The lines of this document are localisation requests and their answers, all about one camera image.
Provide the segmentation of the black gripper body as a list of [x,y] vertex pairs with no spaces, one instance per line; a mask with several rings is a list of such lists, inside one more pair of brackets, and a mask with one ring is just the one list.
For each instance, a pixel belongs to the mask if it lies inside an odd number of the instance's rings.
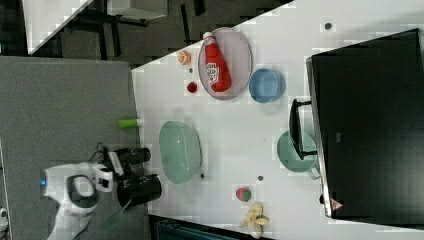
[[118,182],[117,197],[122,207],[131,208],[161,197],[162,186],[156,174],[130,176]]

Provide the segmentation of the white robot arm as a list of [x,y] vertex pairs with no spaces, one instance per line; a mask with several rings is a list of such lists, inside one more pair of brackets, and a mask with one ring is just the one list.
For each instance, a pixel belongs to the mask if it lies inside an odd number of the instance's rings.
[[156,174],[137,176],[126,174],[122,167],[82,162],[46,169],[40,182],[43,195],[59,205],[53,230],[47,240],[75,240],[91,222],[100,202],[100,193],[110,193],[117,182],[117,197],[121,210],[107,220],[103,231],[115,228],[125,211],[157,200],[162,195]]

